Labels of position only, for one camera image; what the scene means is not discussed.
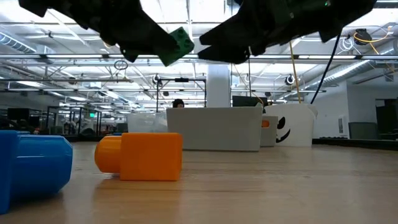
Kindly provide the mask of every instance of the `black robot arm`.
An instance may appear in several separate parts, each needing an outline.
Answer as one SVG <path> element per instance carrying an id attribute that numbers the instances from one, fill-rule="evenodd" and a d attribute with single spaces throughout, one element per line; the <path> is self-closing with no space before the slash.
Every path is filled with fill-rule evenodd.
<path id="1" fill-rule="evenodd" d="M 142 10 L 140 0 L 19 0 L 19 5 L 40 17 L 47 9 L 71 17 L 82 28 L 97 31 L 108 45 L 118 44 L 131 62 L 139 54 L 178 48 L 177 41 Z"/>
<path id="2" fill-rule="evenodd" d="M 200 37 L 199 58 L 243 63 L 267 47 L 319 32 L 323 42 L 373 9 L 376 0 L 234 0 L 239 11 Z"/>

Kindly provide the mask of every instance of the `wooden table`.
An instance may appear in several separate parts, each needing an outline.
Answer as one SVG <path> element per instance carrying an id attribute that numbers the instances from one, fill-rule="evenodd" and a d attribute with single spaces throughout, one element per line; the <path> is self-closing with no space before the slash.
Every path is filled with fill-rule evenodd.
<path id="1" fill-rule="evenodd" d="M 313 223 L 398 221 L 398 152 L 343 147 L 184 152 L 179 182 L 121 182 L 74 144 L 58 197 L 13 205 L 1 224 Z"/>

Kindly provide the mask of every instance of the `person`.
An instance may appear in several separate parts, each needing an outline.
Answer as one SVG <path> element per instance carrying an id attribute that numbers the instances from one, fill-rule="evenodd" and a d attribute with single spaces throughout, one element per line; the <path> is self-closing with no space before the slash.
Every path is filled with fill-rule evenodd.
<path id="1" fill-rule="evenodd" d="M 184 101 L 182 101 L 181 99 L 176 99 L 173 102 L 173 108 L 184 108 L 185 104 Z"/>

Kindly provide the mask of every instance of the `white column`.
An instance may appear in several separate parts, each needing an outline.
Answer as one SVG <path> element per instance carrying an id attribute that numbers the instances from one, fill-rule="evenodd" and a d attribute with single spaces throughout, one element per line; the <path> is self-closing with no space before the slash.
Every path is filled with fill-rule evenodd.
<path id="1" fill-rule="evenodd" d="M 229 65 L 209 65 L 207 73 L 207 107 L 231 106 L 231 72 Z"/>

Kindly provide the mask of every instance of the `orange plastic object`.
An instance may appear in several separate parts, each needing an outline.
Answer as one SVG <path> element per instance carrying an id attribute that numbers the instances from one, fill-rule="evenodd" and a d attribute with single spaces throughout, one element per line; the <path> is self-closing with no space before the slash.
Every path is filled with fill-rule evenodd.
<path id="1" fill-rule="evenodd" d="M 106 136 L 97 145 L 95 163 L 102 172 L 120 173 L 121 180 L 180 178 L 182 136 L 177 133 L 124 133 Z"/>
<path id="2" fill-rule="evenodd" d="M 122 135 L 121 180 L 178 180 L 182 136 L 177 133 Z"/>
<path id="3" fill-rule="evenodd" d="M 95 164 L 101 172 L 120 173 L 122 136 L 106 136 L 95 149 Z"/>
<path id="4" fill-rule="evenodd" d="M 269 121 L 267 121 L 267 120 L 262 120 L 261 127 L 262 127 L 262 128 L 268 128 L 268 127 L 269 127 Z"/>

